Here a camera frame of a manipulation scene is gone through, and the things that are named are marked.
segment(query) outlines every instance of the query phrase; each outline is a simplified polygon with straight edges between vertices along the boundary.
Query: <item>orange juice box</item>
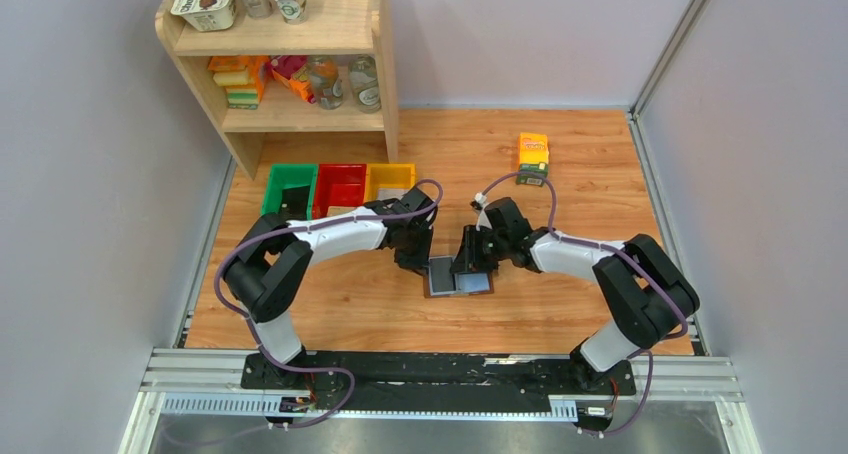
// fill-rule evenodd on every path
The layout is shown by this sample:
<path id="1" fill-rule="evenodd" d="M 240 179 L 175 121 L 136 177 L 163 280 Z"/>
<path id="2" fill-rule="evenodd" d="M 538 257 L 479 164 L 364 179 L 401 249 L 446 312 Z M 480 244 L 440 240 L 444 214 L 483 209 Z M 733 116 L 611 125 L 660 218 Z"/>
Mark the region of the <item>orange juice box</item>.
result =
<path id="1" fill-rule="evenodd" d="M 241 71 L 250 65 L 250 56 L 212 56 L 209 69 L 212 72 Z"/>
<path id="2" fill-rule="evenodd" d="M 518 136 L 518 170 L 532 172 L 542 177 L 548 177 L 550 151 L 548 151 L 548 136 L 522 132 Z M 541 186 L 542 180 L 533 176 L 519 175 L 516 184 Z"/>

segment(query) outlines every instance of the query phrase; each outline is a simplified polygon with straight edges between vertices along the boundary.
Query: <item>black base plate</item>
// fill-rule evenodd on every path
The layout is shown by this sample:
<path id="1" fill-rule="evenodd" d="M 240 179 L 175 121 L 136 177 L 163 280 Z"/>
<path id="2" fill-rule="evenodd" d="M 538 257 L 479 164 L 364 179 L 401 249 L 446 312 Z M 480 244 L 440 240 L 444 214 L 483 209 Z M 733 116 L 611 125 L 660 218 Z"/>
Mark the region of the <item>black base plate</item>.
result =
<path id="1" fill-rule="evenodd" d="M 317 351 L 301 353 L 290 365 L 344 367 L 353 372 L 356 389 L 345 409 L 440 412 L 549 412 L 548 395 L 612 395 L 609 381 L 594 391 L 580 389 L 568 377 L 568 359 L 535 359 L 513 364 L 489 364 L 506 354 L 440 354 Z M 630 363 L 612 371 L 622 396 L 634 395 Z M 347 376 L 316 375 L 317 407 L 335 405 L 349 385 Z M 303 375 L 282 371 L 261 354 L 247 357 L 244 389 L 305 389 Z"/>

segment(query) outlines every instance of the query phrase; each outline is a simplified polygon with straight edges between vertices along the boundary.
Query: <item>red bin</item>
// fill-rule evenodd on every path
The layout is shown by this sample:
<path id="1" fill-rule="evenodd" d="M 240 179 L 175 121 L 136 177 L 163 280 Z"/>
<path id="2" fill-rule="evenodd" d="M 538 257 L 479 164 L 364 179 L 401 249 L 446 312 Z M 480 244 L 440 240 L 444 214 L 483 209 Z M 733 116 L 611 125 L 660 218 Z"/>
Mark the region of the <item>red bin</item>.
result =
<path id="1" fill-rule="evenodd" d="M 365 164 L 319 164 L 312 218 L 338 215 L 361 206 L 366 171 Z"/>

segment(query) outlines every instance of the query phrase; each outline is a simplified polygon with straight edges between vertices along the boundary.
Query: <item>juice box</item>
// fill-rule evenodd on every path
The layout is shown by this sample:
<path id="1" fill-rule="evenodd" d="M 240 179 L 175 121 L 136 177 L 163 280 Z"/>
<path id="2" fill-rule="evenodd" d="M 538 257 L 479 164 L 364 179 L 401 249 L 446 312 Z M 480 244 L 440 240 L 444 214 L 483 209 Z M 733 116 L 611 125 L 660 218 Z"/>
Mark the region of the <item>juice box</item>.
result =
<path id="1" fill-rule="evenodd" d="M 219 71 L 213 80 L 227 91 L 232 109 L 257 109 L 268 80 L 268 56 L 250 56 L 241 70 Z"/>
<path id="2" fill-rule="evenodd" d="M 548 177 L 548 136 L 522 132 L 518 136 L 518 170 Z M 542 180 L 533 176 L 517 176 L 516 184 L 541 186 Z"/>
<path id="3" fill-rule="evenodd" d="M 271 75 L 304 101 L 314 103 L 306 59 L 306 56 L 274 56 L 270 62 Z"/>
<path id="4" fill-rule="evenodd" d="M 212 56 L 207 69 L 212 72 L 233 72 L 247 69 L 250 56 Z"/>

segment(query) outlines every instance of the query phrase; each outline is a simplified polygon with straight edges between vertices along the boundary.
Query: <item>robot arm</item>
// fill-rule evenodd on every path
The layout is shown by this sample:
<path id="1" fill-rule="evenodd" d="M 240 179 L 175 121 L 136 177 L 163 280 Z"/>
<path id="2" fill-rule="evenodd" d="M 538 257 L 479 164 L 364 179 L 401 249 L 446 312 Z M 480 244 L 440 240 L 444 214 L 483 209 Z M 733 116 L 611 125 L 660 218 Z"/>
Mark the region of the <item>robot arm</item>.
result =
<path id="1" fill-rule="evenodd" d="M 412 188 L 400 200 L 369 202 L 347 214 L 320 221 L 287 221 L 279 214 L 266 214 L 242 242 L 287 227 L 301 228 L 301 232 L 276 236 L 243 249 L 225 268 L 224 282 L 250 314 L 263 346 L 275 359 L 286 363 L 302 350 L 288 309 L 306 270 L 349 252 L 388 247 L 395 250 L 395 262 L 401 268 L 424 274 L 436 209 L 404 219 L 369 217 L 406 215 L 432 203 L 421 190 Z M 326 227 L 309 229 L 319 222 Z M 278 255 L 273 264 L 266 259 L 269 254 Z"/>
<path id="2" fill-rule="evenodd" d="M 516 267 L 580 277 L 601 287 L 613 319 L 571 352 L 572 374 L 586 390 L 617 363 L 652 348 L 679 325 L 665 300 L 651 286 L 640 286 L 638 274 L 610 247 L 634 259 L 684 316 L 700 305 L 692 286 L 650 236 L 563 241 L 547 228 L 532 229 L 510 198 L 487 203 L 478 196 L 472 207 L 479 213 L 478 221 L 463 231 L 453 273 L 490 272 L 498 261 L 510 259 Z"/>

